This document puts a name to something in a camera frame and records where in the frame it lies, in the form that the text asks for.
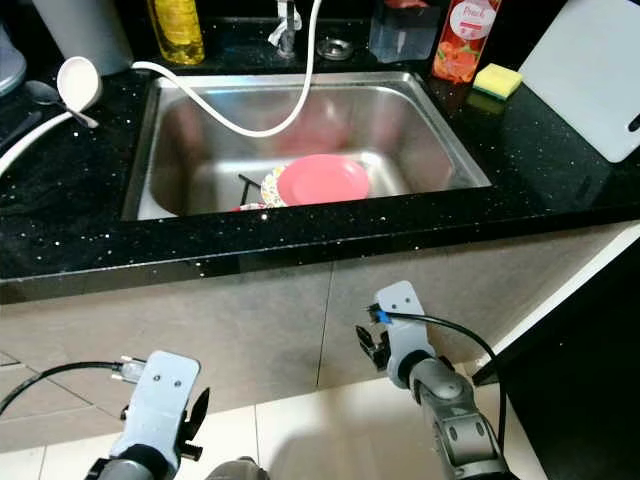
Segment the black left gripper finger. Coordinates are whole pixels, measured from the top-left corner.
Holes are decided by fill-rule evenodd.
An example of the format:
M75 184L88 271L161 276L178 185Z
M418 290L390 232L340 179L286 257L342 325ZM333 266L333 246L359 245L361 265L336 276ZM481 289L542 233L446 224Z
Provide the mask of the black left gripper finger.
M200 445L192 444L192 440L198 434L198 430L204 425L209 411L211 389L205 388L196 402L192 404L191 411L188 412L187 420L183 422L183 458L184 460L200 460L204 448Z

